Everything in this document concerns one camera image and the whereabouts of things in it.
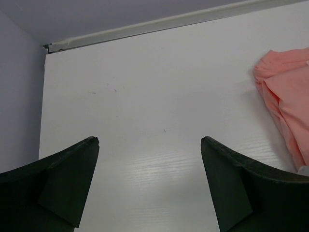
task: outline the folded pink cloth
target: folded pink cloth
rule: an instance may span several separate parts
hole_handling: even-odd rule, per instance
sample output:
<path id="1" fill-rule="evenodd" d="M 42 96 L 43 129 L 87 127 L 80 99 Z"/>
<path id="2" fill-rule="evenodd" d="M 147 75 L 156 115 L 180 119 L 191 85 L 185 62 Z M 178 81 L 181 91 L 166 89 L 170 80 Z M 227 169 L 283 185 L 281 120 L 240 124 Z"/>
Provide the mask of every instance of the folded pink cloth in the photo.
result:
<path id="1" fill-rule="evenodd" d="M 254 68 L 256 86 L 295 166 L 309 166 L 309 48 L 270 50 Z"/>

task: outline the white tabletop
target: white tabletop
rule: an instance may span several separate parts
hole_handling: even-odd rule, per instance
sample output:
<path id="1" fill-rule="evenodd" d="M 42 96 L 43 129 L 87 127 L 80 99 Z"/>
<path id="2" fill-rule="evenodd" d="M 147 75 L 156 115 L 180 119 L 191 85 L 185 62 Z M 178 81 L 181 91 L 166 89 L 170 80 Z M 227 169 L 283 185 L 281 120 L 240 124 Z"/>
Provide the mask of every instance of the white tabletop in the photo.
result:
<path id="1" fill-rule="evenodd" d="M 200 139 L 294 171 L 253 81 L 269 49 L 309 46 L 309 2 L 47 56 L 40 158 L 100 153 L 77 232 L 218 232 Z"/>

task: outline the gray wall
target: gray wall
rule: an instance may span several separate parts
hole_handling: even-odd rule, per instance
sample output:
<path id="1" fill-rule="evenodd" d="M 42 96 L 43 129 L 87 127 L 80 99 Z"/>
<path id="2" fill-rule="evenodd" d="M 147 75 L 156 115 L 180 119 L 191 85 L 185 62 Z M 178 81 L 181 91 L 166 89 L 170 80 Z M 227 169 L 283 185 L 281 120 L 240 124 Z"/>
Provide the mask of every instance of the gray wall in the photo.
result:
<path id="1" fill-rule="evenodd" d="M 0 11 L 0 173 L 39 157 L 45 50 Z"/>
<path id="2" fill-rule="evenodd" d="M 0 0 L 41 44 L 244 0 Z"/>

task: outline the white wall trim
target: white wall trim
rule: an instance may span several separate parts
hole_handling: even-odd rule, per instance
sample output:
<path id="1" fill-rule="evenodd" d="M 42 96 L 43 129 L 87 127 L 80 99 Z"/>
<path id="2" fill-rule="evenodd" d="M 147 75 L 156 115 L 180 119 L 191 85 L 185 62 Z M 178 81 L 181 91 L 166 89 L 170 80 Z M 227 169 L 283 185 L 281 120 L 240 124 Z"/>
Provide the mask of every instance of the white wall trim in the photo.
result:
<path id="1" fill-rule="evenodd" d="M 181 14 L 173 17 L 130 25 L 127 27 L 68 38 L 63 41 L 52 43 L 49 47 L 49 52 L 53 53 L 86 45 L 121 39 L 129 36 L 176 28 L 235 15 L 242 15 L 249 12 L 284 6 L 302 1 L 306 0 L 247 0 L 239 3 L 233 3 L 229 5 L 209 8 L 206 10 L 195 11 L 187 14 Z"/>

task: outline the pink fabric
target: pink fabric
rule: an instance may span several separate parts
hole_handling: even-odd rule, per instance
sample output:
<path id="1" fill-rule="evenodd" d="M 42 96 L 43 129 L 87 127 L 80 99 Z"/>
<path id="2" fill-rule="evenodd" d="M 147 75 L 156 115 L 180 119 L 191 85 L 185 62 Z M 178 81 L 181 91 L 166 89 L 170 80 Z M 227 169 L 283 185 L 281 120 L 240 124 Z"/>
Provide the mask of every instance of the pink fabric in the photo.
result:
<path id="1" fill-rule="evenodd" d="M 292 154 L 309 166 L 309 48 L 270 50 L 254 68 L 256 86 Z"/>

